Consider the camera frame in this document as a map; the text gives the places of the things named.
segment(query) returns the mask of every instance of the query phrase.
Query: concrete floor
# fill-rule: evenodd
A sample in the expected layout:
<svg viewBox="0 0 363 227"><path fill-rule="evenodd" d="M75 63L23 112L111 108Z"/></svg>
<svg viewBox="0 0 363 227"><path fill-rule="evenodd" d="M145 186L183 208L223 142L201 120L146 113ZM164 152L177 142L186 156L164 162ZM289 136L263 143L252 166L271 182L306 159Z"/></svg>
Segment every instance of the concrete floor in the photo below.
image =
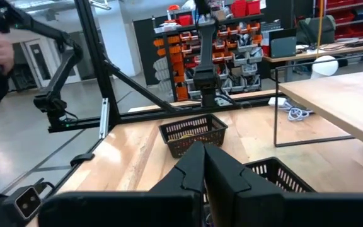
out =
<svg viewBox="0 0 363 227"><path fill-rule="evenodd" d="M363 63L340 68L338 73L358 71L363 71ZM308 78L295 75L295 79ZM145 86L143 75L133 79ZM112 85L120 112L152 105L122 81L113 79ZM263 80L263 90L274 86L270 79ZM166 98L163 92L155 88L150 90L160 98ZM47 116L33 105L36 93L10 93L0 104L0 192L5 194L42 177L57 183L69 171L72 158L87 152L98 140L97 128L49 134ZM66 85L62 99L68 103L67 110L79 118L100 115L101 94L95 80Z"/></svg>

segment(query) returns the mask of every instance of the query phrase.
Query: black wire basket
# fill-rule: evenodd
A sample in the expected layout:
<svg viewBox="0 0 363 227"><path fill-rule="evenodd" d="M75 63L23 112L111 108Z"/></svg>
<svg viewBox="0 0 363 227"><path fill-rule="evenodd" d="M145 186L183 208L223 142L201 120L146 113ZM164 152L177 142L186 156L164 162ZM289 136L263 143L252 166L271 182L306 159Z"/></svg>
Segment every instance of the black wire basket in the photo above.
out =
<svg viewBox="0 0 363 227"><path fill-rule="evenodd" d="M251 168L255 173L287 192L315 192L278 158L266 158L244 164L244 166Z"/></svg>
<svg viewBox="0 0 363 227"><path fill-rule="evenodd" d="M180 158L195 141L221 146L227 128L228 126L213 114L206 114L161 125L159 131L172 157Z"/></svg>

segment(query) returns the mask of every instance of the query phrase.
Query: black clamp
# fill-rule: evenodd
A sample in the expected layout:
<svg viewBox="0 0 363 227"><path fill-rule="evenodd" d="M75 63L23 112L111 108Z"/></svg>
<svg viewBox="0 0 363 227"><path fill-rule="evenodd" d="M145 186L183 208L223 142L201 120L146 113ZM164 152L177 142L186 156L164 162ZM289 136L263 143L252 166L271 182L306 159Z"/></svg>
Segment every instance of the black clamp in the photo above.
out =
<svg viewBox="0 0 363 227"><path fill-rule="evenodd" d="M86 153L86 154L80 154L75 156L70 162L69 164L71 165L71 167L74 167L74 165L77 164L81 164L84 161L90 161L95 157L95 154L93 153Z"/></svg>

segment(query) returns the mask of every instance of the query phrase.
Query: wooden table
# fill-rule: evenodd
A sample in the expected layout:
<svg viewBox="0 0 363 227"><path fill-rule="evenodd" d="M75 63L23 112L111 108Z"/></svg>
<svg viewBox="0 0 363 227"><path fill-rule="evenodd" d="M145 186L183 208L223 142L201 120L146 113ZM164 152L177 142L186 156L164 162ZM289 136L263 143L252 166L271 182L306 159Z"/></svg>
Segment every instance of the wooden table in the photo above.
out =
<svg viewBox="0 0 363 227"><path fill-rule="evenodd" d="M334 47L341 47L343 44L327 44L322 45L324 48L334 48ZM338 50L332 51L321 51L319 52L319 56L324 55L337 55L337 54L348 54L348 53L355 53L355 52L362 52L363 47L344 47ZM307 52L302 54L297 54L295 56L290 57L279 57L279 58L271 58L271 57L263 57L264 60L268 62L286 62L287 65L293 65L295 61L306 60L306 59L315 59L316 53L309 54ZM285 80L284 82L292 81L292 67L288 67L285 72Z"/></svg>
<svg viewBox="0 0 363 227"><path fill-rule="evenodd" d="M363 141L363 72L283 83L279 89Z"/></svg>
<svg viewBox="0 0 363 227"><path fill-rule="evenodd" d="M222 149L238 161L247 163L276 156L318 192L363 192L363 143L359 140L275 148L272 107L215 115L229 126ZM170 155L158 126L185 118L189 117L116 126L95 149L95 158L84 162L59 193L149 190L178 161ZM281 113L280 119L281 141L347 135L318 115L303 122L289 122L286 113ZM28 226L36 227L37 219Z"/></svg>

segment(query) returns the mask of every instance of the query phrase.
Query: yellow object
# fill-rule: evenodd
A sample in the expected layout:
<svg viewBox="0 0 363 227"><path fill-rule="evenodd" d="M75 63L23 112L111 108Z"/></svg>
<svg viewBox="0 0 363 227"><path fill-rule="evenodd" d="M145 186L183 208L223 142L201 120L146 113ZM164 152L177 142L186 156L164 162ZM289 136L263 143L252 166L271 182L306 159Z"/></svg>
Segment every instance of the yellow object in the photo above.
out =
<svg viewBox="0 0 363 227"><path fill-rule="evenodd" d="M194 136L194 135L193 134L185 134L184 136L180 137L179 139L185 139L185 138L191 137L191 136ZM168 142L176 141L176 140L179 140L179 139L169 139Z"/></svg>
<svg viewBox="0 0 363 227"><path fill-rule="evenodd" d="M320 0L320 8L319 8L319 34L318 34L318 45L316 47L316 58L319 57L319 47L320 47L320 40L321 40L321 25L323 24L323 4L325 0Z"/></svg>

